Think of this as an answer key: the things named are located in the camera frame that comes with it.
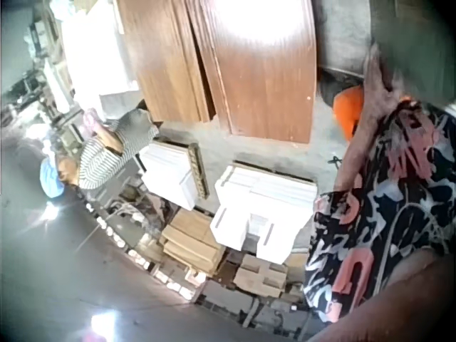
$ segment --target blue object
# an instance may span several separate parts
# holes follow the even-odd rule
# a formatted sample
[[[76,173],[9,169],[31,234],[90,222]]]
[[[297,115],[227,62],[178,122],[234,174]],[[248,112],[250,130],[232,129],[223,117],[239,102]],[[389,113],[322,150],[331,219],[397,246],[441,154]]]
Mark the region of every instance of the blue object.
[[[65,185],[58,178],[56,163],[49,157],[41,162],[40,182],[43,191],[50,198],[62,195],[65,190]]]

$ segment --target striped shirt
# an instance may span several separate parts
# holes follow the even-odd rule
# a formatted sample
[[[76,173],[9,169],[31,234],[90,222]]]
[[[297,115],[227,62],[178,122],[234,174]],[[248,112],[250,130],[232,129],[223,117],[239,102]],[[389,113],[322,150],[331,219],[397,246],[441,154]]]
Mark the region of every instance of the striped shirt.
[[[81,189],[92,190],[106,183],[158,135],[158,128],[150,123],[149,112],[142,109],[131,110],[119,120],[106,122],[105,126],[118,136],[123,153],[111,152],[97,137],[87,140],[79,167]]]

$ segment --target orange object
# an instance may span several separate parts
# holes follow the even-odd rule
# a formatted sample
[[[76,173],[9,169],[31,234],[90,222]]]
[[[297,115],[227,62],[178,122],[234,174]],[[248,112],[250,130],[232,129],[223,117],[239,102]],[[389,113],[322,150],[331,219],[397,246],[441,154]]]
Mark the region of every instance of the orange object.
[[[334,98],[333,110],[347,140],[351,140],[361,117],[364,92],[360,85],[341,91]]]

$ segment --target patterned shirt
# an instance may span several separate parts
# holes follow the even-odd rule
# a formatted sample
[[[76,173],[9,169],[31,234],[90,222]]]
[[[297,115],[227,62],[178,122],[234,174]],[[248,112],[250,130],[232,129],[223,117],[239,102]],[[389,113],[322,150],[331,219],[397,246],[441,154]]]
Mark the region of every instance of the patterned shirt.
[[[414,251],[455,252],[456,120],[405,104],[380,124],[359,176],[315,203],[304,294],[325,322],[378,294]]]
[[[105,126],[118,136],[123,153],[109,150],[97,137],[87,140],[81,152],[81,189],[92,190],[103,185],[158,135],[158,128],[150,123],[149,112],[141,109],[131,110],[119,120],[106,122]]]

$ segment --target wooden door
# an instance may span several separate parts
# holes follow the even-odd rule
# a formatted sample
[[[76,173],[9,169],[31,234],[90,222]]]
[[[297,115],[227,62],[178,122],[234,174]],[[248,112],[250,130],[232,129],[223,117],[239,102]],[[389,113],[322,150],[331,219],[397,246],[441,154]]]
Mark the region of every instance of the wooden door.
[[[311,0],[186,0],[220,124],[308,143],[316,89]]]
[[[155,121],[208,121],[184,0],[118,0],[125,43]]]

